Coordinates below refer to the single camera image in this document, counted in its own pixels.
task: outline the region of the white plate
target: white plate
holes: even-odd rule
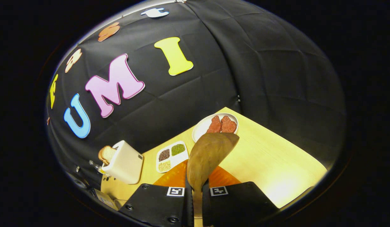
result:
[[[197,125],[195,125],[195,128],[192,131],[192,139],[194,140],[195,143],[196,143],[196,141],[198,141],[199,138],[201,138],[201,136],[203,134],[206,133],[206,131],[208,131],[209,126],[212,123],[212,118],[214,118],[216,115],[219,116],[220,120],[222,120],[222,118],[224,116],[228,116],[228,118],[230,118],[230,120],[234,121],[237,125],[236,131],[234,131],[234,134],[237,134],[237,130],[239,129],[239,121],[237,120],[237,118],[234,115],[228,114],[228,113],[216,113],[216,114],[212,114],[212,115],[207,116],[206,118],[202,119],[199,123],[197,123]]]

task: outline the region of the seeds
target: seeds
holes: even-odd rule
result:
[[[169,149],[167,150],[164,150],[160,153],[159,155],[159,161],[163,161],[163,160],[166,160],[167,158],[169,158]]]
[[[159,170],[160,172],[166,172],[171,169],[171,162],[170,161],[165,161],[165,162],[160,162],[159,163]]]
[[[185,147],[183,144],[177,144],[175,146],[173,146],[171,148],[171,154],[174,156],[174,155],[177,155],[181,152],[185,151]]]

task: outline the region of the bread slice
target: bread slice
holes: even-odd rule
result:
[[[114,156],[116,150],[110,146],[103,147],[100,152],[98,152],[98,158],[104,162],[107,166],[110,164],[112,157]]]

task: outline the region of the foam letter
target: foam letter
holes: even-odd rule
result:
[[[149,9],[149,10],[144,11],[143,13],[141,13],[141,15],[145,15],[146,14],[148,17],[156,18],[156,17],[163,17],[163,16],[166,16],[167,14],[169,14],[169,12],[160,12],[160,10],[164,10],[164,8]]]
[[[83,53],[81,52],[81,49],[78,49],[76,50],[75,53],[73,53],[73,55],[69,58],[68,62],[66,63],[65,73],[68,73],[68,71],[71,69],[74,63],[76,63],[79,60],[82,54]]]
[[[127,54],[115,58],[109,65],[109,82],[99,76],[93,76],[86,84],[86,90],[90,91],[101,109],[101,116],[107,118],[114,110],[113,105],[108,104],[104,98],[120,105],[118,85],[122,88],[124,99],[130,99],[145,88],[143,81],[138,81],[130,70],[127,62]]]
[[[53,79],[52,86],[50,87],[49,94],[50,94],[50,108],[53,108],[53,103],[55,102],[55,89],[56,89],[56,80],[58,79],[58,75],[55,76],[55,79]]]
[[[65,121],[67,122],[71,130],[74,132],[74,134],[77,135],[78,138],[86,138],[90,133],[91,124],[90,124],[90,119],[88,118],[86,112],[84,111],[83,107],[80,104],[78,94],[75,94],[73,96],[70,105],[76,109],[80,118],[83,120],[83,125],[79,127],[76,124],[76,122],[73,120],[72,116],[70,115],[70,108],[66,109],[65,114],[63,115],[63,119],[65,119]]]
[[[98,34],[98,36],[99,36],[98,41],[102,42],[102,41],[106,40],[108,37],[117,33],[119,28],[120,28],[120,26],[118,24],[119,24],[119,22],[115,22],[115,23],[111,24],[110,26],[104,28],[104,30],[102,30],[100,32],[100,34]]]
[[[180,38],[178,37],[170,37],[160,40],[154,44],[154,47],[160,48],[166,56],[170,65],[168,73],[171,76],[176,76],[180,73],[188,71],[194,66],[192,62],[186,60],[180,46],[178,45],[179,41]]]

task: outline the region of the screw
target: screw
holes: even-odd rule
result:
[[[179,221],[179,219],[178,218],[174,218],[174,217],[170,217],[168,219],[168,221],[171,222],[171,223],[176,223],[177,221]]]

